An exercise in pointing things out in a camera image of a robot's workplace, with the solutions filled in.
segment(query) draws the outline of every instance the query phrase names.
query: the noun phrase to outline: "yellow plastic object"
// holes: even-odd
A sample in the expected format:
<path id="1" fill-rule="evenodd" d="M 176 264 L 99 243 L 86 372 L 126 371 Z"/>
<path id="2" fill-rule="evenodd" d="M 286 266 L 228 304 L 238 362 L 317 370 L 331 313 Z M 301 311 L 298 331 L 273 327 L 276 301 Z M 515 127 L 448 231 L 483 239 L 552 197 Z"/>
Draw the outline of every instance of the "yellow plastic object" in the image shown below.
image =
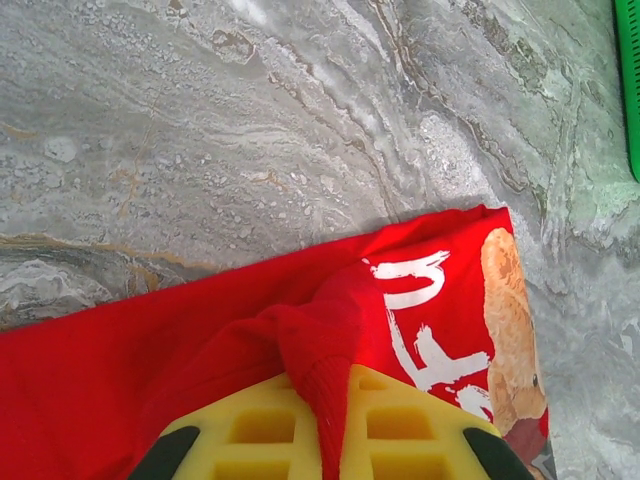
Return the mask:
<path id="1" fill-rule="evenodd" d="M 321 480 L 316 419 L 279 375 L 173 422 L 200 435 L 174 480 Z M 488 422 L 355 365 L 351 371 L 342 480 L 487 480 L 463 436 L 500 436 Z"/>

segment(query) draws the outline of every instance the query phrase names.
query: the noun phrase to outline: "gray marble surface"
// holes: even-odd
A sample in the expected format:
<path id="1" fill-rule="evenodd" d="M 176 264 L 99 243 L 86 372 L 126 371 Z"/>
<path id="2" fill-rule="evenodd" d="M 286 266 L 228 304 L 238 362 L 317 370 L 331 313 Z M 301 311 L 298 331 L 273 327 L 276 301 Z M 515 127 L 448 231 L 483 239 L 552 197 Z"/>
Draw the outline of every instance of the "gray marble surface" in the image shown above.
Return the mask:
<path id="1" fill-rule="evenodd" d="M 640 478 L 640 186 L 609 1 L 0 11 L 1 328 L 506 204 L 559 478 Z"/>

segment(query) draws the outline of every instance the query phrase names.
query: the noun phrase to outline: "green object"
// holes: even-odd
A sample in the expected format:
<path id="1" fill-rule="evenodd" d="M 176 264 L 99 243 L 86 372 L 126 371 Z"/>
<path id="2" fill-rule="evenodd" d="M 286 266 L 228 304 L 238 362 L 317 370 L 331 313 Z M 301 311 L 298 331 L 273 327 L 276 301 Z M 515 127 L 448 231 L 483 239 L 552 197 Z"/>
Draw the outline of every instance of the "green object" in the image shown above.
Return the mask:
<path id="1" fill-rule="evenodd" d="M 640 0 L 615 0 L 629 161 L 640 181 Z"/>

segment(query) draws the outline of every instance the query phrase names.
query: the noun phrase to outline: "red cloth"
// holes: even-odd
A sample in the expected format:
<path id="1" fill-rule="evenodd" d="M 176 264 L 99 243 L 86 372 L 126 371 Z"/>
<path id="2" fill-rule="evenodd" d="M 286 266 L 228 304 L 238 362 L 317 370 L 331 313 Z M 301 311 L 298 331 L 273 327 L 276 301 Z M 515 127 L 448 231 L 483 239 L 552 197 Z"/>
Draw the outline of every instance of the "red cloth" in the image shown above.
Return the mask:
<path id="1" fill-rule="evenodd" d="M 0 478 L 126 478 L 172 420 L 286 370 L 318 418 L 325 479 L 337 479 L 351 364 L 412 383 L 382 290 L 432 281 L 374 279 L 372 268 L 451 252 L 456 280 L 428 303 L 443 319 L 431 333 L 451 358 L 492 356 L 478 252 L 498 227 L 511 231 L 505 209 L 429 214 L 0 335 Z M 428 319 L 402 312 L 410 346 Z M 486 377 L 465 382 L 486 389 Z M 431 393 L 456 403 L 452 387 Z"/>

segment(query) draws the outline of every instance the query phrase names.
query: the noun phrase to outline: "brown teddy bear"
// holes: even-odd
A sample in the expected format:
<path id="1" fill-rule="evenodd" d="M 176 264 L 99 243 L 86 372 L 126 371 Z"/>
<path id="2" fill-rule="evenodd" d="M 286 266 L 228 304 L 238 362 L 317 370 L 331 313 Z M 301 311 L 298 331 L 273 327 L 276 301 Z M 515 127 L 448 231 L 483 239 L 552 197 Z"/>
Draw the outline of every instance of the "brown teddy bear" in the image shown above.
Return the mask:
<path id="1" fill-rule="evenodd" d="M 513 437 L 523 425 L 534 423 L 526 420 L 539 419 L 547 408 L 524 274 L 513 235 L 504 228 L 491 231 L 482 246 L 481 264 L 484 318 L 495 348 L 487 378 L 489 400 L 496 428 L 503 437 Z M 543 439 L 539 429 L 535 430 Z M 516 453 L 530 463 L 538 452 Z M 535 478 L 542 478 L 537 469 L 529 469 Z"/>

